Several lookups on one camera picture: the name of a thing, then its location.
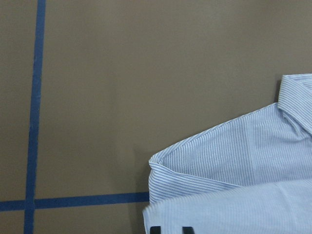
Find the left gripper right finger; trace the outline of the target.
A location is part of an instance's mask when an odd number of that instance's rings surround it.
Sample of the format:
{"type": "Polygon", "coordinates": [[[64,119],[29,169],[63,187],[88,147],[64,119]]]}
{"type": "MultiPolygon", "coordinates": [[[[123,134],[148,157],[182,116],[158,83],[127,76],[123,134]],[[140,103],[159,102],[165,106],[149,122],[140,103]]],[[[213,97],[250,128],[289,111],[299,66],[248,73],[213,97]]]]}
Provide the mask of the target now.
{"type": "Polygon", "coordinates": [[[193,227],[182,227],[183,234],[195,234],[193,227]]]}

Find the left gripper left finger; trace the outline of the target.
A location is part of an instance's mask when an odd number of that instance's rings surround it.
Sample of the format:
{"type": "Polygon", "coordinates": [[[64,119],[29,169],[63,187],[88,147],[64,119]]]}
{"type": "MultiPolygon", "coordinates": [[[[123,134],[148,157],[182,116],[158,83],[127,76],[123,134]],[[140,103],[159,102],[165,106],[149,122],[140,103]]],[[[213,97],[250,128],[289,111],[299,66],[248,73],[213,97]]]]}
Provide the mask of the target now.
{"type": "Polygon", "coordinates": [[[161,234],[161,227],[160,226],[150,227],[150,234],[161,234]]]}

